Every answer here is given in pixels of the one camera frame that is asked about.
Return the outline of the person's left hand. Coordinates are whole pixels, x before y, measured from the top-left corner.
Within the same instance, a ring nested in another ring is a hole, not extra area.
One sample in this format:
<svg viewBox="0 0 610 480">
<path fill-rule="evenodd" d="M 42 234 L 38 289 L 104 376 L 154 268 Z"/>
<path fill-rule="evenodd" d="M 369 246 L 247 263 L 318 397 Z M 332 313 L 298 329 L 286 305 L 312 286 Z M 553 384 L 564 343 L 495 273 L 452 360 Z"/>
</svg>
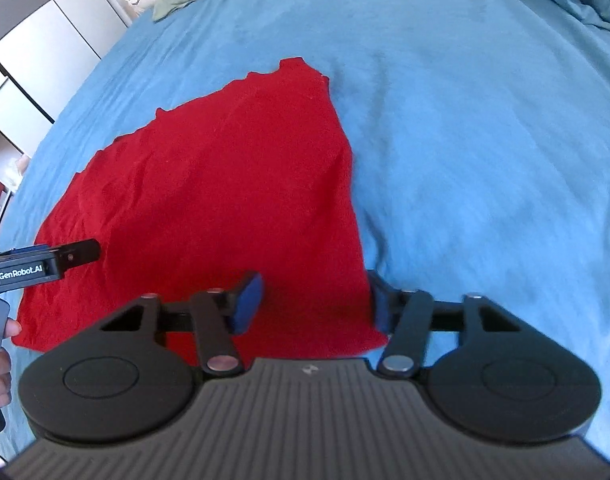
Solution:
<svg viewBox="0 0 610 480">
<path fill-rule="evenodd" d="M 10 354 L 2 347 L 0 348 L 0 408 L 3 408 L 11 402 L 11 369 Z"/>
</svg>

